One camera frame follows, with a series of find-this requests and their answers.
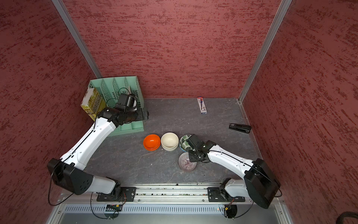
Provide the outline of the small green leaf bowl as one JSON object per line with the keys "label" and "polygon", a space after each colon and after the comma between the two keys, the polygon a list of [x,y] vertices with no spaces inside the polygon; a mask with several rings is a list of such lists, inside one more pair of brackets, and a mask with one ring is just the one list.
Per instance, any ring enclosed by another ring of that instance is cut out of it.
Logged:
{"label": "small green leaf bowl", "polygon": [[181,138],[180,138],[180,141],[179,141],[179,147],[180,148],[189,148],[189,150],[188,150],[188,152],[189,151],[192,151],[193,150],[193,148],[189,145],[189,143],[188,143],[188,140],[189,140],[189,138],[191,137],[192,135],[191,134],[186,134],[186,135],[184,135],[184,136],[182,136]]}

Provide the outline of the small pink striped bowl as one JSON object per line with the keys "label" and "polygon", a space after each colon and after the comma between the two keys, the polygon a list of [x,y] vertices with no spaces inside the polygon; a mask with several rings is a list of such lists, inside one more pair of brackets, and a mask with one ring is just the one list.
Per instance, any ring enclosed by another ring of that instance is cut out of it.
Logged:
{"label": "small pink striped bowl", "polygon": [[189,153],[182,153],[178,159],[179,167],[196,167],[197,162],[190,162]]}

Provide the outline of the small orange bowl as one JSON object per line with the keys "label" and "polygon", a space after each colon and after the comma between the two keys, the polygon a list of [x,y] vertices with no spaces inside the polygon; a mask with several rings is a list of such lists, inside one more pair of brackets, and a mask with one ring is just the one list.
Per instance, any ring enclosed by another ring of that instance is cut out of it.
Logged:
{"label": "small orange bowl", "polygon": [[150,134],[144,138],[143,146],[153,148],[160,143],[161,143],[161,141],[160,141],[160,137],[158,135]]}

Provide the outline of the small cream bowl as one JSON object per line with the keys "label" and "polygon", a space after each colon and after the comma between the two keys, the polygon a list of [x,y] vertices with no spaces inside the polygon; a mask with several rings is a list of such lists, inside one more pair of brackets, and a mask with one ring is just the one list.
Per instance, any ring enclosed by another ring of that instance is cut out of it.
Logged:
{"label": "small cream bowl", "polygon": [[175,133],[165,133],[161,137],[161,144],[165,147],[172,148],[177,146],[179,143],[179,138]]}

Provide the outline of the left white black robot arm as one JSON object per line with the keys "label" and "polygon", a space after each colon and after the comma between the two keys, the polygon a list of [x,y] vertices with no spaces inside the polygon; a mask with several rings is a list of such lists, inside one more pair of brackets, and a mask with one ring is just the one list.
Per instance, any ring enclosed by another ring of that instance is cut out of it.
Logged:
{"label": "left white black robot arm", "polygon": [[138,106],[133,94],[120,94],[113,108],[100,111],[87,133],[60,159],[51,159],[47,168],[51,175],[50,183],[75,194],[87,192],[106,194],[113,199],[121,197],[121,187],[117,180],[98,177],[84,171],[87,164],[102,142],[119,126],[149,118],[146,108]]}

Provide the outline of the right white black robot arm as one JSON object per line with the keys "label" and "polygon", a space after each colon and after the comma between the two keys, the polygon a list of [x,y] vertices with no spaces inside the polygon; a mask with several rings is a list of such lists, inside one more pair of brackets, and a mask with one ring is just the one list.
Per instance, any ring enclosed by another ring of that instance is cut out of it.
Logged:
{"label": "right white black robot arm", "polygon": [[239,184],[232,178],[225,180],[221,189],[225,196],[249,197],[254,203],[267,209],[280,190],[278,178],[260,158],[253,161],[239,157],[213,141],[200,140],[195,134],[181,137],[180,147],[189,153],[190,162],[217,163],[244,181],[244,184]]}

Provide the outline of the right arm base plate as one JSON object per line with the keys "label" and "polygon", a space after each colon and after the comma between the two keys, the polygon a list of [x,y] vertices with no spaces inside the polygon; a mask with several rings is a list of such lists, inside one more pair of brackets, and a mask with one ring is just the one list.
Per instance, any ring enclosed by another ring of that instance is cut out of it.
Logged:
{"label": "right arm base plate", "polygon": [[216,203],[231,203],[231,202],[245,202],[244,197],[232,197],[224,190],[221,190],[219,187],[209,187],[208,191],[208,201]]}

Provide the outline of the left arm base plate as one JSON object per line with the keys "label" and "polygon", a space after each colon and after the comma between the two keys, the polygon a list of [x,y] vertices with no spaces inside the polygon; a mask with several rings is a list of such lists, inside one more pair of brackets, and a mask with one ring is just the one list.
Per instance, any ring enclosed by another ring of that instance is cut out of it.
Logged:
{"label": "left arm base plate", "polygon": [[120,190],[114,190],[114,194],[98,193],[97,202],[133,202],[136,190],[136,187],[120,187]]}

